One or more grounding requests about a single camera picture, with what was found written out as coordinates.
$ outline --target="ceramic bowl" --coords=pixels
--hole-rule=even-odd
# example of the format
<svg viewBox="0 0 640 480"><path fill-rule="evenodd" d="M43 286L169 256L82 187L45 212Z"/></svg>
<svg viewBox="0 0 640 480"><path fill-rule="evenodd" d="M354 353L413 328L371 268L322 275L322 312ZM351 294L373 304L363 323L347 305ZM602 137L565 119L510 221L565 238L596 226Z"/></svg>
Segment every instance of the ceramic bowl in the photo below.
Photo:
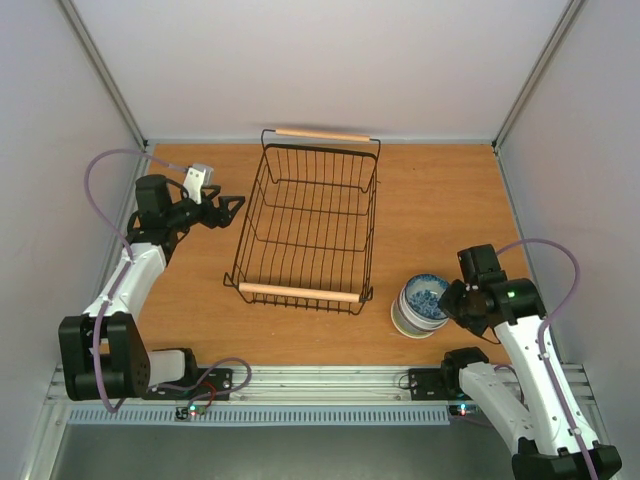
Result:
<svg viewBox="0 0 640 480"><path fill-rule="evenodd" d="M391 305L398 331L410 338L426 338L446 325L448 318L438 301L448 286L446 280L429 273L411 278Z"/></svg>

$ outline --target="basket handle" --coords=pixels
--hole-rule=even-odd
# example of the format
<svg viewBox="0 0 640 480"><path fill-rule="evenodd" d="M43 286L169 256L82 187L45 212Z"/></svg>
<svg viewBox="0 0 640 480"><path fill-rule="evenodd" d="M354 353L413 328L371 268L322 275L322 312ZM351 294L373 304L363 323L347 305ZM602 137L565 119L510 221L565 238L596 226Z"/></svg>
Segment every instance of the basket handle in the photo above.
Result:
<svg viewBox="0 0 640 480"><path fill-rule="evenodd" d="M318 130L299 130L296 128L277 128L276 135L289 135L291 137L322 138L324 140L340 140L343 142L369 142L368 135L354 133L320 132Z"/></svg>
<svg viewBox="0 0 640 480"><path fill-rule="evenodd" d="M240 282L238 290L245 293L262 293L280 297L311 298L314 300L329 300L336 302L359 303L357 293L332 292L329 290L313 290L311 288L281 287L279 285L260 285L258 283Z"/></svg>

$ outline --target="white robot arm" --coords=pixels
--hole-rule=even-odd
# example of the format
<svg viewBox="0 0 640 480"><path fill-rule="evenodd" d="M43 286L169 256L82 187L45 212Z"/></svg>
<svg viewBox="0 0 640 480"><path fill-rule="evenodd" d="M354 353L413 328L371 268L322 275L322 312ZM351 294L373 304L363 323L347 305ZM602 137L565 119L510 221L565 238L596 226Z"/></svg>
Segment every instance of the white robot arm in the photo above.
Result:
<svg viewBox="0 0 640 480"><path fill-rule="evenodd" d="M141 397L149 385L180 380L185 375L188 349L147 352L136 322L156 279L165 271L178 243L189 229L227 227L244 204L244 197L218 197L211 185L213 169L193 165L182 185L163 175L136 181L138 210L127 228L127 245L102 292L82 315L66 317L58 329L67 394L72 400L100 397L102 381L109 398ZM173 202L168 185L180 188ZM101 375L93 363L94 325L101 322L102 343L109 353L100 355Z"/></svg>
<svg viewBox="0 0 640 480"><path fill-rule="evenodd" d="M539 337L546 311L536 287L527 279L508 280L491 245L458 252L458 259L464 282L451 284L440 307L475 335L493 329L512 361L528 408L500 382L478 348L445 356L442 374L448 389L464 392L486 414L511 451L517 480L586 480L594 473L611 478L621 467L620 457L615 447L600 444L581 412L549 331Z"/></svg>

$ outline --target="white panel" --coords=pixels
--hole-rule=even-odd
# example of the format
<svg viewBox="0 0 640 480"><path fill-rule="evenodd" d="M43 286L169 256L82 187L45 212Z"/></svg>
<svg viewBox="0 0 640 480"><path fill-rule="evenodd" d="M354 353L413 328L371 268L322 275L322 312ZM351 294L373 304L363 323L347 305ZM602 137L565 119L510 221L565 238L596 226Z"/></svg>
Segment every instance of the white panel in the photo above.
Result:
<svg viewBox="0 0 640 480"><path fill-rule="evenodd" d="M14 479L59 361L58 325L88 304L105 257L84 167L134 143L54 1L3 5L0 65L0 478ZM113 215L132 163L104 163L93 187Z"/></svg>
<svg viewBox="0 0 640 480"><path fill-rule="evenodd" d="M564 0L76 0L148 138L490 141Z"/></svg>
<svg viewBox="0 0 640 480"><path fill-rule="evenodd" d="M591 0L502 150L525 236L571 248L578 296L555 329L584 362L625 478L640 476L640 2ZM532 247L548 307L570 286L571 264Z"/></svg>

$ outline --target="wire basket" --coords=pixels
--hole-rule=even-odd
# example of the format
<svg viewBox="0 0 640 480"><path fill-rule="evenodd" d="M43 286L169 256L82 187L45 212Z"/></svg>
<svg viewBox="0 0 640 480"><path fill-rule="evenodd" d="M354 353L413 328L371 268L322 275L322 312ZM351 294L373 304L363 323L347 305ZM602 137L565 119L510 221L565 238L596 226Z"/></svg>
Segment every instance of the wire basket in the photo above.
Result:
<svg viewBox="0 0 640 480"><path fill-rule="evenodd" d="M265 134L375 142L376 153L268 143ZM231 273L247 303L357 315L373 298L371 258L380 141L364 135L264 130Z"/></svg>

